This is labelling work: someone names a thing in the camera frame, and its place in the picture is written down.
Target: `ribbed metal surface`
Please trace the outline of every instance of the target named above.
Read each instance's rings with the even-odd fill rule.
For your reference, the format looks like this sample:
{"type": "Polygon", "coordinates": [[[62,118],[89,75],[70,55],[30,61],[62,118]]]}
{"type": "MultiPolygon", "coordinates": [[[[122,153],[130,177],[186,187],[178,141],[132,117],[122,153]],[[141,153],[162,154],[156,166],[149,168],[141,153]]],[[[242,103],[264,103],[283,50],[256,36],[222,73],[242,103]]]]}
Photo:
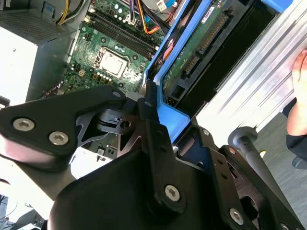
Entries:
{"type": "Polygon", "coordinates": [[[248,51],[198,114],[218,146],[237,127],[261,130],[294,97],[291,70],[307,48],[307,0],[294,0],[248,51]]]}
{"type": "Polygon", "coordinates": [[[0,22],[18,29],[38,41],[57,36],[63,32],[55,24],[45,22],[29,11],[0,14],[0,22]]]}

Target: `screw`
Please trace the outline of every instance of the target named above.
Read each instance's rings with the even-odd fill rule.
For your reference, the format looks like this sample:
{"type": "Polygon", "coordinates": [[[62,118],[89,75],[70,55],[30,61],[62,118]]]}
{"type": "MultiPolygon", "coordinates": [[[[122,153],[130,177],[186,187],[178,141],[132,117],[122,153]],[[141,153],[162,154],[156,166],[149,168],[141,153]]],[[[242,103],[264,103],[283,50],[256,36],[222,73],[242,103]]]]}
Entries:
{"type": "Polygon", "coordinates": [[[152,107],[152,104],[150,102],[145,101],[145,104],[148,105],[149,107],[152,107]]]}
{"type": "Polygon", "coordinates": [[[165,187],[165,194],[174,202],[177,202],[180,199],[180,193],[178,189],[170,184],[165,187]]]}
{"type": "Polygon", "coordinates": [[[235,223],[237,223],[238,225],[243,225],[243,223],[244,223],[243,217],[242,217],[241,213],[239,213],[238,210],[236,210],[235,208],[231,208],[229,210],[229,214],[230,214],[231,218],[235,221],[235,223]]]}
{"type": "Polygon", "coordinates": [[[232,147],[229,147],[228,150],[229,150],[232,154],[235,154],[235,153],[236,153],[236,150],[233,149],[232,147]]]}
{"type": "Polygon", "coordinates": [[[119,92],[113,91],[112,93],[113,93],[114,96],[120,97],[120,93],[119,92]]]}
{"type": "Polygon", "coordinates": [[[283,230],[290,230],[284,223],[280,224],[283,230]]]}
{"type": "Polygon", "coordinates": [[[27,118],[18,118],[14,120],[13,126],[19,131],[27,132],[32,130],[35,127],[35,124],[33,121],[27,118]]]}
{"type": "Polygon", "coordinates": [[[66,145],[69,138],[65,133],[55,131],[49,135],[49,140],[54,145],[66,145]]]}
{"type": "Polygon", "coordinates": [[[208,131],[207,129],[203,129],[202,131],[203,131],[203,133],[204,133],[205,135],[207,135],[207,136],[210,135],[210,133],[209,133],[209,131],[208,131]]]}

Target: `finger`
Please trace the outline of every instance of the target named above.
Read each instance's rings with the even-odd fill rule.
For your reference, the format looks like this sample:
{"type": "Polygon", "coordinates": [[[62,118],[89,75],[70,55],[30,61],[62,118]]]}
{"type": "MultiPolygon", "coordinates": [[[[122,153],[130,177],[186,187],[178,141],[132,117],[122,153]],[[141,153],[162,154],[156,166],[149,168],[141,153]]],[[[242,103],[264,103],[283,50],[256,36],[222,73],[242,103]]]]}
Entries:
{"type": "Polygon", "coordinates": [[[302,53],[300,53],[300,55],[297,57],[293,68],[292,68],[292,78],[293,81],[299,81],[300,79],[300,74],[301,74],[301,68],[304,62],[305,57],[307,56],[307,50],[303,50],[302,53]]]}
{"type": "Polygon", "coordinates": [[[299,81],[307,82],[307,56],[305,57],[302,68],[301,68],[301,75],[299,81]]]}

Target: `sleeve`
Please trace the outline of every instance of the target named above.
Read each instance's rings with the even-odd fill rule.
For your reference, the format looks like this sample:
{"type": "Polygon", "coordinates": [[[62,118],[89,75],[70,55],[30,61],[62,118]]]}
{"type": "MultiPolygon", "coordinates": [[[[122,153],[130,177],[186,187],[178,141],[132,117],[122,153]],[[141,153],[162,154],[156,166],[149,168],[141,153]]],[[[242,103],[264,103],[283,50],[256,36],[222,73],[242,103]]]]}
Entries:
{"type": "Polygon", "coordinates": [[[286,136],[288,149],[296,156],[307,161],[307,135],[304,136],[286,136]]]}

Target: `white label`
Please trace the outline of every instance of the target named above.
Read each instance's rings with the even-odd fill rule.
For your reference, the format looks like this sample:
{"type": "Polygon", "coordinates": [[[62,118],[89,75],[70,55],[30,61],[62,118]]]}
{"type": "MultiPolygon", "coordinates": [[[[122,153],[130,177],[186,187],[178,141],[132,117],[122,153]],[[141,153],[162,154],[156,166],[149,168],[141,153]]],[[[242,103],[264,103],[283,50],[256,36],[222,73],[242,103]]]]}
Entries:
{"type": "Polygon", "coordinates": [[[98,154],[103,155],[105,153],[105,151],[103,149],[98,149],[98,154]]]}
{"type": "Polygon", "coordinates": [[[205,14],[204,18],[202,19],[201,23],[204,24],[208,18],[210,17],[211,13],[213,12],[215,6],[210,7],[210,9],[208,10],[208,12],[205,14]]]}

